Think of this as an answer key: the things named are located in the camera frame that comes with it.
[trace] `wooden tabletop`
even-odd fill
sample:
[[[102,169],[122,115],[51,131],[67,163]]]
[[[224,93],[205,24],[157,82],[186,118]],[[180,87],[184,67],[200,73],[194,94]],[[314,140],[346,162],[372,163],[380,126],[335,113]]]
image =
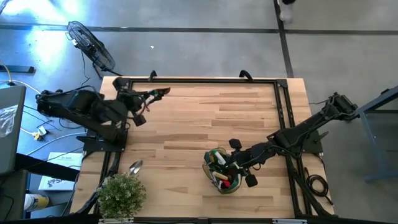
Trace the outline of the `wooden tabletop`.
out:
[[[104,77],[101,93],[106,99],[116,97],[112,86],[114,79]],[[294,119],[298,124],[311,115],[304,82],[301,78],[287,81]],[[119,166],[119,171],[125,172],[134,161],[144,160],[139,178],[146,186],[147,200],[137,216],[293,217],[284,157],[275,156],[259,171],[252,170],[258,180],[257,186],[248,188],[243,181],[240,189],[230,195],[218,193],[201,168],[206,151],[216,147],[231,151],[228,144],[231,138],[240,139],[243,148],[247,148],[266,141],[267,135],[280,128],[273,86],[135,83],[133,89],[165,87],[171,87],[170,93],[162,101],[150,105],[150,112],[144,114],[146,124],[135,127],[131,121],[126,150]],[[71,212],[81,208],[97,187],[103,158],[103,152],[95,152],[83,161]],[[325,177],[322,163],[315,156],[304,154],[303,164],[311,174]],[[304,211],[301,190],[298,195],[300,208]],[[333,213],[326,199],[317,199]]]

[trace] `gray floor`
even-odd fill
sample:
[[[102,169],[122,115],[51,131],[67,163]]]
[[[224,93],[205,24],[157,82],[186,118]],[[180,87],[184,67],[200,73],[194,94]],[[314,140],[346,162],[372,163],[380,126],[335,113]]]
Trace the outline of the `gray floor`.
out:
[[[298,0],[295,22],[286,29],[397,30],[395,0]],[[277,29],[271,0],[12,0],[0,15],[0,24],[58,24],[78,20],[104,27],[213,27]],[[156,32],[95,32],[116,61],[115,71],[148,76],[235,77],[241,69],[254,77],[286,77],[279,34],[211,34]],[[334,91],[346,94],[359,106],[398,83],[396,35],[298,35],[288,34],[295,77],[305,80],[309,100],[326,99]],[[14,74],[16,80],[39,90],[76,88],[85,80],[79,50],[64,32],[0,30],[0,60],[31,65],[34,75]],[[100,81],[86,58],[90,85]],[[26,104],[34,106],[28,90]],[[320,106],[312,106],[317,112]],[[40,121],[24,115],[22,126],[33,129]],[[53,130],[46,141],[82,130]],[[332,122],[323,140],[326,174],[335,212],[341,217],[398,222],[398,180],[371,184],[363,176],[374,170],[368,140],[359,121]],[[42,144],[22,133],[19,152]],[[61,140],[33,156],[69,151],[81,146]],[[49,211],[38,215],[52,214]]]

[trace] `potted plant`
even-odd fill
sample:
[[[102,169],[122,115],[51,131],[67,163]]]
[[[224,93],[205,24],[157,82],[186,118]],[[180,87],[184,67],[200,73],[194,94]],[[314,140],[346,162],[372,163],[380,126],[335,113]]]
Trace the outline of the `potted plant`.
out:
[[[99,212],[104,218],[129,218],[144,205],[146,189],[137,176],[128,173],[106,177],[97,189]]]

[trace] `person's foot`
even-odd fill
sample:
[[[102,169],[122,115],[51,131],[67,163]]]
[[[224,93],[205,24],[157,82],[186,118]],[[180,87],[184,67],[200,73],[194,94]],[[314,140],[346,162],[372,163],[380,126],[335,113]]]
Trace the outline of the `person's foot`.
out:
[[[282,0],[278,0],[280,8],[279,18],[286,24],[293,22],[293,4],[284,4]]]

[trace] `metal spoon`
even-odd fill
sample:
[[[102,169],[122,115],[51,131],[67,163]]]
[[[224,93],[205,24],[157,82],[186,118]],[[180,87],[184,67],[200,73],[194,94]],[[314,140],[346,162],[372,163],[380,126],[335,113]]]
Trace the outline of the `metal spoon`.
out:
[[[136,161],[130,166],[130,175],[136,175],[138,171],[141,169],[144,161],[142,159]]]

